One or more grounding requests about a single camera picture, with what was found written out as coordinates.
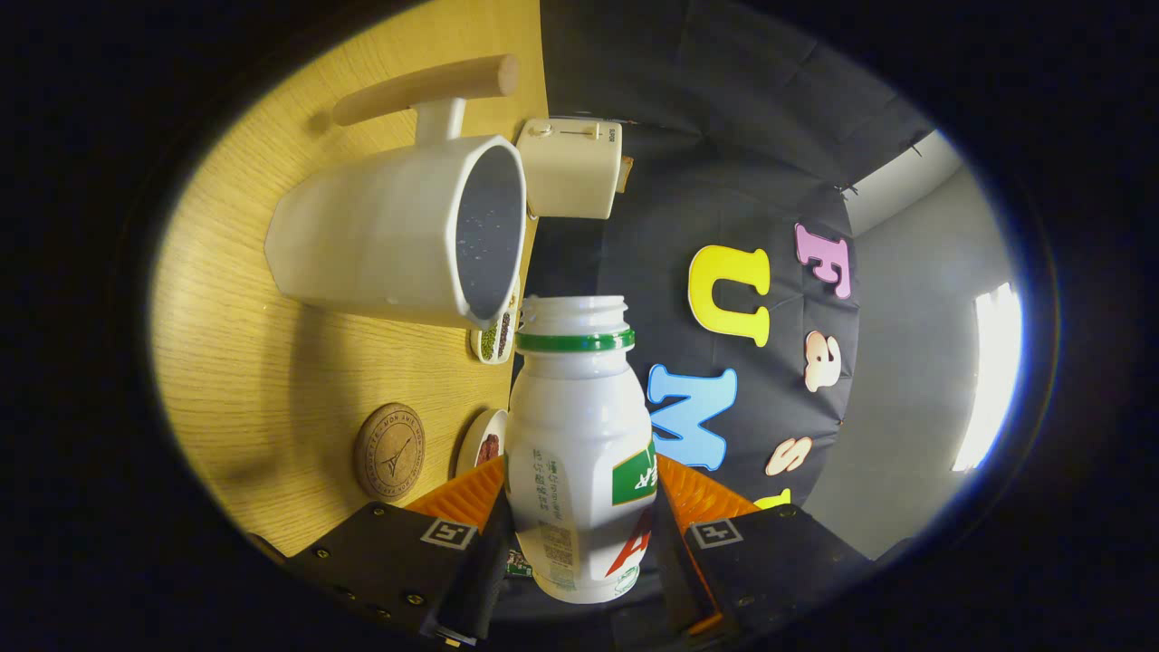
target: mug handle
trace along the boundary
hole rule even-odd
[[[515,54],[467,59],[356,90],[338,100],[330,115],[335,124],[349,126],[428,102],[506,97],[515,93],[518,80],[519,63]]]

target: eiffel tower logo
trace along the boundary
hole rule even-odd
[[[399,456],[401,456],[402,452],[406,450],[408,444],[410,444],[410,440],[407,440],[407,441],[402,442],[402,447],[399,448],[399,453],[395,453],[393,457],[391,457],[388,460],[384,460],[381,462],[381,464],[387,464],[387,469],[391,470],[391,477],[392,478],[394,477],[394,469],[395,469],[395,467],[399,466]]]

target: white bottle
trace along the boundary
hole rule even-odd
[[[619,295],[527,298],[515,338],[508,501],[535,583],[564,602],[627,593],[651,532],[656,450],[625,309]]]

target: small dish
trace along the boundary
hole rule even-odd
[[[483,462],[489,462],[503,455],[503,444],[506,434],[506,410],[488,410],[467,430],[467,437],[459,446],[459,456],[454,464],[454,477],[467,474]]]

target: table surface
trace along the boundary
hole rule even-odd
[[[513,140],[524,119],[547,116],[539,3],[436,0],[351,37],[267,93],[209,151],[174,206],[150,306],[160,395],[212,496],[239,528],[284,555],[371,499],[355,478],[352,452],[374,409],[404,403],[427,432],[422,474],[398,500],[406,505],[447,481],[478,415],[508,406],[511,362],[480,364],[464,330],[280,295],[263,252],[275,204],[320,169],[413,142],[413,110],[328,124],[341,96],[503,52],[519,58],[518,90],[468,101],[462,133]],[[524,281],[534,233],[529,219]]]

